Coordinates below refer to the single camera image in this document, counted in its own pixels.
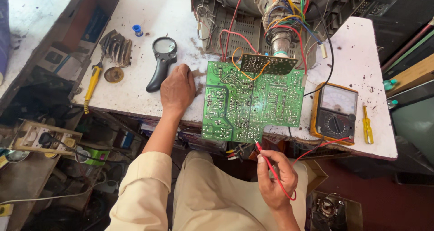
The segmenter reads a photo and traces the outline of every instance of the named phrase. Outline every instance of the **red floor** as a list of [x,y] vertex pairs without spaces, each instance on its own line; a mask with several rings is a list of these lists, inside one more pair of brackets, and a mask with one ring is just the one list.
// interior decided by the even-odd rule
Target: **red floor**
[[434,230],[434,188],[364,180],[330,160],[317,162],[329,177],[316,190],[361,203],[363,230]]

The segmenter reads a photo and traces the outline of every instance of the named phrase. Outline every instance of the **magnifying lens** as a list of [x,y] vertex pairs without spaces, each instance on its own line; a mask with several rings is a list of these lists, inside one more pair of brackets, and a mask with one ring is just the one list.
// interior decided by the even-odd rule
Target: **magnifying lens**
[[175,40],[169,37],[160,37],[152,43],[152,51],[157,60],[154,76],[151,78],[146,91],[149,93],[158,91],[161,83],[167,78],[169,65],[175,63],[177,46]]

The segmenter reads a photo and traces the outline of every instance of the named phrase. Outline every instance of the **solder wire spool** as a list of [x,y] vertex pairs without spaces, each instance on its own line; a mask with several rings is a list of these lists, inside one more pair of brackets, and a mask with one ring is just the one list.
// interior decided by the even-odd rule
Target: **solder wire spool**
[[142,28],[140,27],[140,25],[138,25],[138,24],[134,25],[133,30],[134,30],[137,37],[140,37],[143,35],[143,31],[142,31]]

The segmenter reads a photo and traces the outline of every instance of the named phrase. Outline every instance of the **yellow screwdriver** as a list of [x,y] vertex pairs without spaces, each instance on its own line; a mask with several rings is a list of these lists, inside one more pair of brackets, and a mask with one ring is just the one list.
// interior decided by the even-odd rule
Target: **yellow screwdriver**
[[102,59],[106,55],[107,45],[109,43],[110,36],[106,36],[106,41],[104,42],[104,46],[101,47],[102,55],[98,64],[92,67],[92,77],[90,78],[89,88],[87,88],[86,96],[84,97],[84,113],[89,114],[89,100],[92,97],[93,90],[95,89],[96,83],[98,83],[99,75],[102,72]]
[[368,118],[368,113],[366,112],[366,106],[363,102],[363,114],[365,118],[363,118],[363,130],[365,131],[365,142],[366,144],[373,144],[374,138],[372,137],[372,128],[371,128],[371,120]]

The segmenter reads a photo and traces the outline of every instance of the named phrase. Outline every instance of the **small circuit board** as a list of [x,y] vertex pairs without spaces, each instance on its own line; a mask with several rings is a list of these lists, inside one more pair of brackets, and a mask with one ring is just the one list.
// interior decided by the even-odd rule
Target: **small circuit board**
[[251,81],[231,63],[208,62],[202,138],[254,143],[266,125],[298,127],[302,81],[301,70]]
[[264,68],[263,73],[286,75],[295,67],[298,59],[244,54],[241,59],[240,70],[245,73],[260,73],[269,61],[271,62]]

